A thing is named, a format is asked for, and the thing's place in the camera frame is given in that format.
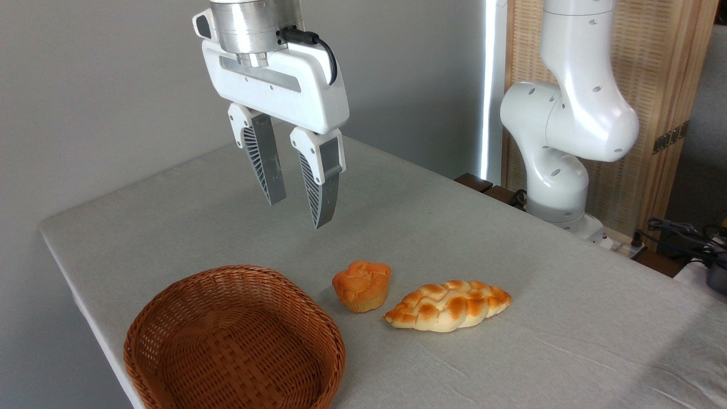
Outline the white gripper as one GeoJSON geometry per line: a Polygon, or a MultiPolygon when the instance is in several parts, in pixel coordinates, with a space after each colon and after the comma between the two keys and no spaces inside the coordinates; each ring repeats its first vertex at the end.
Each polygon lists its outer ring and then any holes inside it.
{"type": "Polygon", "coordinates": [[[316,229],[328,223],[346,170],[337,128],[349,118],[332,54],[319,44],[291,41],[291,34],[304,30],[300,10],[204,10],[193,17],[193,28],[202,39],[213,87],[232,102],[228,118],[236,144],[270,205],[286,198],[272,116],[298,126],[290,140],[298,150],[312,222],[316,229]]]}

